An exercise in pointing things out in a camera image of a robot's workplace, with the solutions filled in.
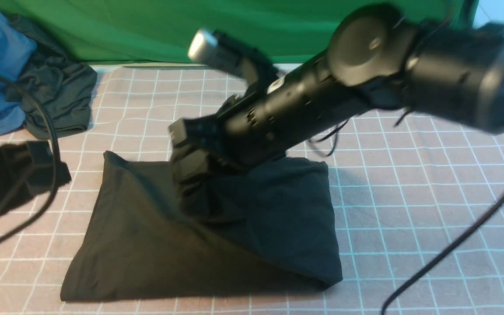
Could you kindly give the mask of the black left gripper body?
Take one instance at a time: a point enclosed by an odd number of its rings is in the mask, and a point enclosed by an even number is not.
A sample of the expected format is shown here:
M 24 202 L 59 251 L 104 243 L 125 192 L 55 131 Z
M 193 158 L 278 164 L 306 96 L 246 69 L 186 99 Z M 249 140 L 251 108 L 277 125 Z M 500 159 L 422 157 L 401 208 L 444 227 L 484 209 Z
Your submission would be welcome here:
M 53 156 L 48 142 L 0 146 L 0 217 L 50 191 Z

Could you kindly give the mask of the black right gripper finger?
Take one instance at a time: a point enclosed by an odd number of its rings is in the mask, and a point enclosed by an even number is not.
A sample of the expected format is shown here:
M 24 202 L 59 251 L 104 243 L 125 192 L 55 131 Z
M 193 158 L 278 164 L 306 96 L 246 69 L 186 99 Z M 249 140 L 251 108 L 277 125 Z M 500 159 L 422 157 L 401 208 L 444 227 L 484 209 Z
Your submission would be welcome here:
M 172 147 L 171 170 L 177 184 L 201 183 L 211 177 L 235 174 L 233 167 L 192 145 Z
M 172 147 L 197 147 L 206 151 L 226 151 L 225 119 L 217 115 L 180 118 L 168 127 Z

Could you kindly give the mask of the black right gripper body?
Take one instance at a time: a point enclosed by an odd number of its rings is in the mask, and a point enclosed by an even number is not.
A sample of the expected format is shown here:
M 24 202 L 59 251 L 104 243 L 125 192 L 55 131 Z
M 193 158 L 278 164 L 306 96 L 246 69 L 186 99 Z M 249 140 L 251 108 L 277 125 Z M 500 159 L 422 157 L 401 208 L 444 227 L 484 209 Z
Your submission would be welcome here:
M 218 159 L 252 168 L 366 110 L 353 90 L 331 74 L 323 51 L 221 124 L 223 153 Z

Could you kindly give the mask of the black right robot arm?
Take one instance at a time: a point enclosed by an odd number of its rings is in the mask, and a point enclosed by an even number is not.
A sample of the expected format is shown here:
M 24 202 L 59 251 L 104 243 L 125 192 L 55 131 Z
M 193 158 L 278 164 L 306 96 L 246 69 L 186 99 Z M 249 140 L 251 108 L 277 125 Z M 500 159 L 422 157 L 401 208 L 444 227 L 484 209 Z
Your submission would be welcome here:
M 414 23 L 378 3 L 346 16 L 327 48 L 286 74 L 260 50 L 204 28 L 188 57 L 248 87 L 215 114 L 170 125 L 178 181 L 244 173 L 369 110 L 406 109 L 504 133 L 504 24 Z

